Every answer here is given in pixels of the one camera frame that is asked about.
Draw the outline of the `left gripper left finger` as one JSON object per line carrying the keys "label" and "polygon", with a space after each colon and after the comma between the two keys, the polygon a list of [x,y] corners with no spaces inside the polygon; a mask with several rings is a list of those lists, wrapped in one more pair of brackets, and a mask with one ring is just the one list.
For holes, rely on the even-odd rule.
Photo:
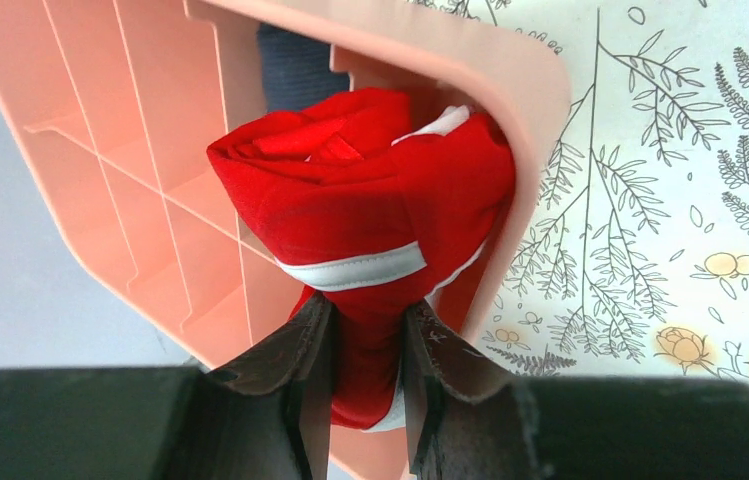
{"label": "left gripper left finger", "polygon": [[0,479],[323,479],[335,310],[227,364],[0,370]]}

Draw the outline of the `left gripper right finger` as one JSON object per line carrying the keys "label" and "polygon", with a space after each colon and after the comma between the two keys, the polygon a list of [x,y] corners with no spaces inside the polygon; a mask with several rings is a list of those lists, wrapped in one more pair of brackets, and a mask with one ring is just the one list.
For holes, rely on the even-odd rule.
{"label": "left gripper right finger", "polygon": [[516,375],[423,302],[402,383],[419,479],[749,479],[744,383]]}

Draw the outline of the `red underwear white trim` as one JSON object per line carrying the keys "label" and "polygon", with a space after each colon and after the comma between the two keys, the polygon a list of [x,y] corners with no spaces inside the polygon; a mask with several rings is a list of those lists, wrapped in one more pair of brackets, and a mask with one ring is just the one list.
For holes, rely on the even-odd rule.
{"label": "red underwear white trim", "polygon": [[415,127],[408,94],[370,88],[244,124],[207,157],[302,299],[320,293],[338,309],[333,423],[402,427],[404,312],[437,300],[446,324],[462,328],[512,198],[498,125],[463,105]]}

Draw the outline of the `pink divided organizer tray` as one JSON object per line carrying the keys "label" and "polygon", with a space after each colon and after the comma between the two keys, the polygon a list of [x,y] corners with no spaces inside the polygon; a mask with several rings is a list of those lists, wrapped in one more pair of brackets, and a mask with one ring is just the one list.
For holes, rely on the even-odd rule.
{"label": "pink divided organizer tray", "polygon": [[[0,109],[65,243],[206,372],[268,337],[311,298],[302,299],[302,283],[242,222],[207,157],[215,140],[270,114],[256,41],[262,23],[329,44],[331,70],[349,75],[346,92],[408,94],[415,127],[463,105],[498,125],[515,183],[463,326],[452,329],[472,345],[533,215],[541,171],[568,114],[570,77],[563,59],[527,34],[429,7],[0,1]],[[332,421],[339,312],[330,303],[328,464],[362,479],[412,474],[403,319],[404,425],[342,427]]]}

